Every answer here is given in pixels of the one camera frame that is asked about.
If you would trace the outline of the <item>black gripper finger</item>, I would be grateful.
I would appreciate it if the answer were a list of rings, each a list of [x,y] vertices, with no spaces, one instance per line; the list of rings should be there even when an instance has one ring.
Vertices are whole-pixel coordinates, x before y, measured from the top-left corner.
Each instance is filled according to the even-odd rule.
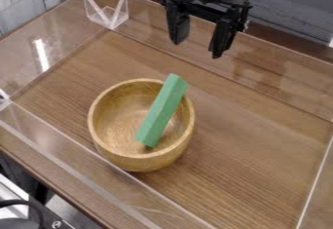
[[[219,58],[224,51],[230,49],[237,27],[230,19],[220,19],[214,28],[214,35],[208,46],[208,51],[212,53],[212,58]]]
[[[183,7],[170,1],[166,2],[166,23],[168,38],[178,45],[188,36],[190,18]]]

